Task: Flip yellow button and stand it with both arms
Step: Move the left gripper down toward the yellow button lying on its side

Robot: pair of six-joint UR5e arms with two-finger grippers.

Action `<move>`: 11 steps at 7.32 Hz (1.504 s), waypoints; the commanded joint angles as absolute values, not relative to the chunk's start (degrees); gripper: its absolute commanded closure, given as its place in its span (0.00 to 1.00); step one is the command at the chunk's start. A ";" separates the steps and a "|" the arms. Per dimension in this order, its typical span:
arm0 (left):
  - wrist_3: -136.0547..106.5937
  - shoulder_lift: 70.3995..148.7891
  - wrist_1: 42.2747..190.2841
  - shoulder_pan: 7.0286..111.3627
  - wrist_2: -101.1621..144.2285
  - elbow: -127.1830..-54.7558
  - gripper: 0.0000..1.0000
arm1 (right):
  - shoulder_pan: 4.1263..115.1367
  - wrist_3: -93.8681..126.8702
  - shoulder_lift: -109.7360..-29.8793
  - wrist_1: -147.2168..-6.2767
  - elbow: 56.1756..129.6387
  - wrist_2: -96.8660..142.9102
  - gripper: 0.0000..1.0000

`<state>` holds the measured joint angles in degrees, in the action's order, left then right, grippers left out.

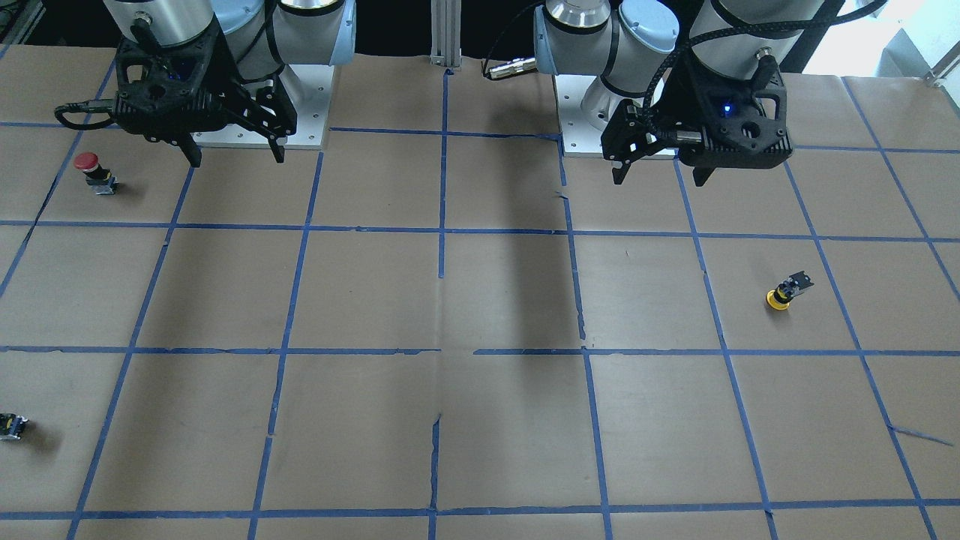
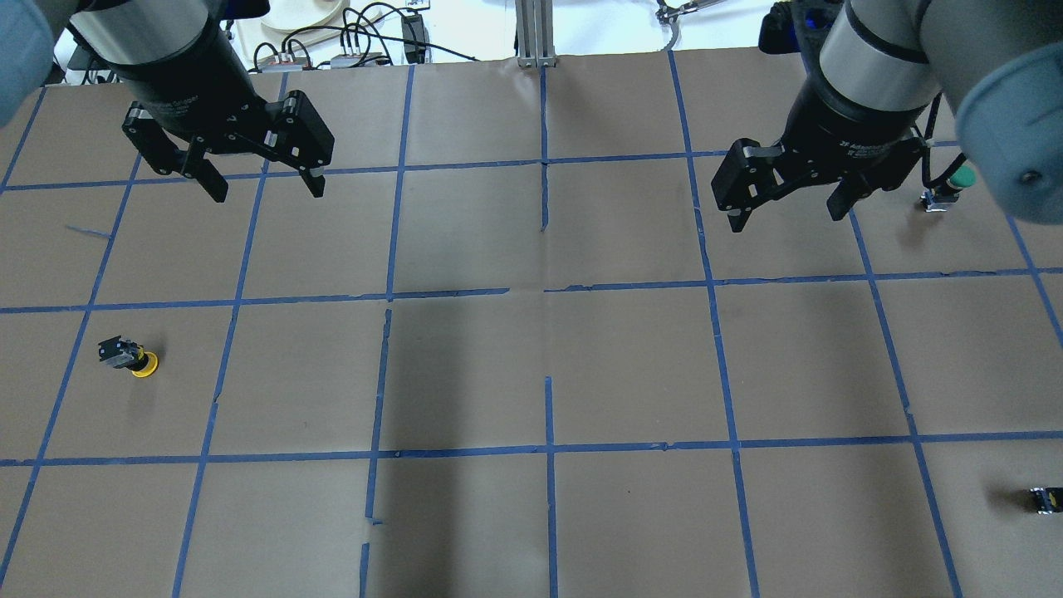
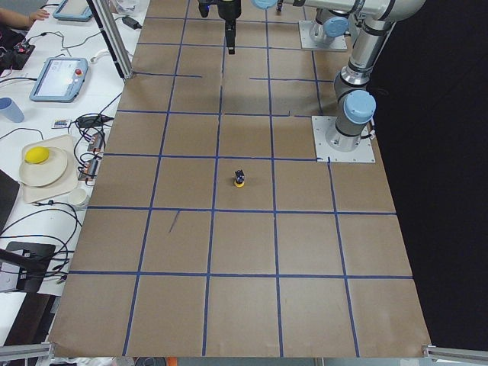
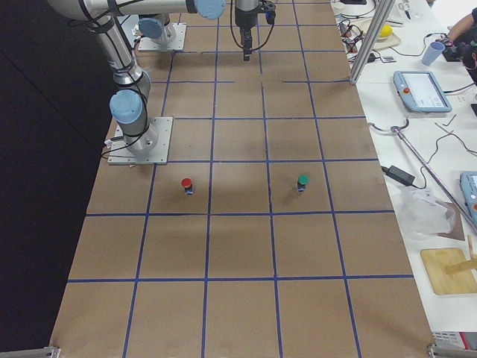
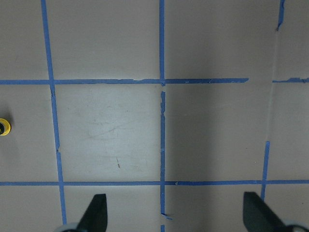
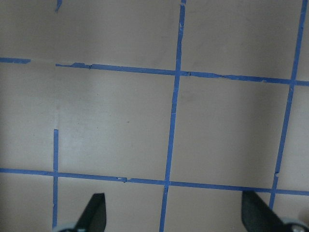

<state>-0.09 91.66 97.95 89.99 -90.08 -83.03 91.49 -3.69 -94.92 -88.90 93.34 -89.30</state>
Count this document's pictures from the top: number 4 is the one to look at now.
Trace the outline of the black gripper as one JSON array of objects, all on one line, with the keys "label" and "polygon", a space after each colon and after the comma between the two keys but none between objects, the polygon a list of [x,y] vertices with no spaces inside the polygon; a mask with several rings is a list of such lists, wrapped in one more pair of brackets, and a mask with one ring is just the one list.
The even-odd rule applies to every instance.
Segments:
[{"label": "black gripper", "polygon": [[252,28],[258,21],[258,0],[235,1],[235,23],[239,28],[240,46],[243,48],[243,61],[250,61],[250,48],[252,47]]}]

